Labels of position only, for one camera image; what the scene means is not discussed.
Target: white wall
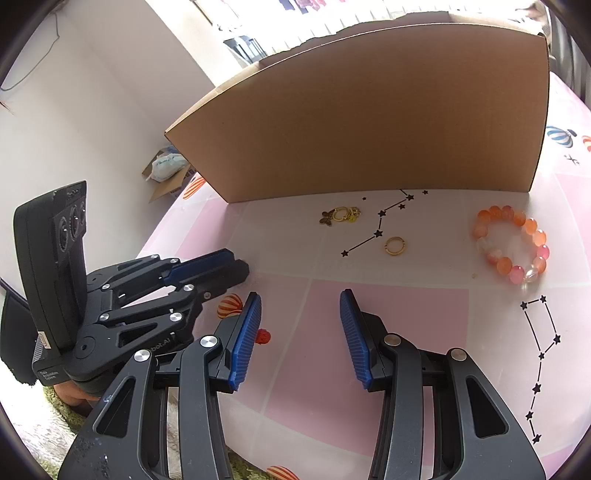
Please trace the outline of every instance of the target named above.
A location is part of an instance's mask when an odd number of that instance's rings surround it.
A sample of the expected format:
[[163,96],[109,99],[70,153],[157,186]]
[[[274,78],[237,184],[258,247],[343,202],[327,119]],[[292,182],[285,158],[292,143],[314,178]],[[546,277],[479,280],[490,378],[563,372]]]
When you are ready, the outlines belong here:
[[242,70],[207,18],[189,0],[144,1],[180,40],[215,86]]
[[[144,0],[71,0],[61,39],[22,84],[0,99],[0,275],[21,290],[15,208],[86,179],[87,269],[136,256],[170,198],[148,204],[141,171],[163,130],[213,84]],[[55,38],[47,18],[3,87],[20,79]]]

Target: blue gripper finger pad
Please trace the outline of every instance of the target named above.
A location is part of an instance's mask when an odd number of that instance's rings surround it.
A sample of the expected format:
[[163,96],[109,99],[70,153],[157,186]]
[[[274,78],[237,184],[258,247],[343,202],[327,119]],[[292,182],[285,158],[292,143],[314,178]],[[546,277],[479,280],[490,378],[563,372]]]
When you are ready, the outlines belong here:
[[251,360],[252,348],[255,345],[256,333],[261,324],[262,304],[261,296],[256,295],[246,312],[242,328],[236,339],[232,351],[232,367],[228,383],[233,390],[238,390],[239,385],[246,378],[246,370]]
[[359,322],[363,322],[362,315],[353,293],[349,289],[342,291],[340,294],[340,321],[343,323],[343,329],[345,330],[355,376],[367,390],[372,381],[372,376],[369,349],[359,328]]

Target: pink tablecloth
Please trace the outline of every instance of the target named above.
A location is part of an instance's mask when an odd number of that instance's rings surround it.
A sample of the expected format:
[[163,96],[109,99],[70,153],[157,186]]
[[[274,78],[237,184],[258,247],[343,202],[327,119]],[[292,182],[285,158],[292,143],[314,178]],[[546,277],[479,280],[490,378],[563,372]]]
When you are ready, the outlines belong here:
[[[555,76],[548,125],[566,134],[547,129],[529,194],[393,190],[227,205],[194,179],[141,255],[185,260],[227,247],[250,265],[248,280],[229,293],[262,296],[261,327],[271,341],[255,345],[239,391],[219,396],[233,450],[300,480],[367,477],[382,394],[363,390],[353,372],[338,306],[339,293],[352,288],[362,310],[417,347],[466,348],[535,441],[548,477],[556,471],[591,421],[591,113]],[[323,210],[340,205],[358,206],[359,220],[319,224]],[[476,252],[470,228],[491,205],[525,210],[548,234],[548,269],[527,289]],[[384,239],[395,235],[407,250],[390,257]],[[527,263],[517,231],[499,226],[491,237],[514,262]],[[215,330],[220,300],[206,304],[197,336]],[[540,350],[548,347],[540,373]],[[429,478],[432,420],[425,431]]]

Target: jewelry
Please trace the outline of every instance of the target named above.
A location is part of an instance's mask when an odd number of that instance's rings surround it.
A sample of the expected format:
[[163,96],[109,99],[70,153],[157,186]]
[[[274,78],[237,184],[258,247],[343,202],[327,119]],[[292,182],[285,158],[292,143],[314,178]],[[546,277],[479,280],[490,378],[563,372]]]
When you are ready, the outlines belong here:
[[[402,243],[402,246],[400,247],[400,249],[398,249],[396,251],[391,251],[388,248],[388,245],[390,244],[390,242],[394,242],[394,241],[398,241],[398,242]],[[386,244],[384,245],[384,249],[386,250],[386,253],[388,255],[392,255],[393,257],[396,257],[396,255],[400,255],[402,252],[404,252],[405,248],[406,248],[406,242],[404,241],[403,238],[401,238],[399,236],[392,236],[392,237],[388,238],[386,240]]]
[[349,217],[349,209],[347,207],[337,207],[333,209],[333,220],[335,222],[344,222]]
[[322,218],[320,219],[320,223],[331,226],[332,225],[332,216],[333,216],[334,212],[335,212],[335,209],[332,209],[329,212],[322,212]]
[[361,210],[359,210],[358,207],[349,207],[347,221],[354,222],[357,220],[357,218],[359,218],[359,215],[361,215]]
[[[520,265],[513,265],[510,258],[505,257],[501,250],[495,248],[486,239],[488,225],[498,220],[512,222],[515,226],[522,227],[528,235],[527,238],[531,239],[534,244],[535,257],[527,270],[524,270]],[[503,208],[493,205],[488,210],[478,212],[472,236],[476,239],[476,248],[486,256],[488,263],[494,265],[501,275],[508,275],[509,280],[516,285],[523,282],[533,282],[538,278],[538,275],[546,270],[546,260],[550,256],[550,248],[545,244],[545,232],[538,229],[538,222],[533,218],[526,219],[524,212],[515,212],[509,205],[505,205]]]

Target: small box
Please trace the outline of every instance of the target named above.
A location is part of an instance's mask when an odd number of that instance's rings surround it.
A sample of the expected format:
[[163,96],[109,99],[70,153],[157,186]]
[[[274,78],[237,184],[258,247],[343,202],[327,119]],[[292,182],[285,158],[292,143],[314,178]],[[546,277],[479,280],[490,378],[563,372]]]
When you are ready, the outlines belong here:
[[[150,176],[152,173],[152,162],[160,155],[165,153],[166,152],[164,150],[160,150],[158,153],[156,153],[154,158],[150,160],[150,163],[148,163],[146,168],[144,168],[144,171],[142,172],[143,178],[147,179]],[[195,170],[195,167],[189,163],[167,180],[161,182],[152,180],[152,182],[155,183],[155,188],[152,197],[150,198],[150,203],[166,195],[167,193],[172,195],[174,198],[178,197],[196,173],[197,170]]]

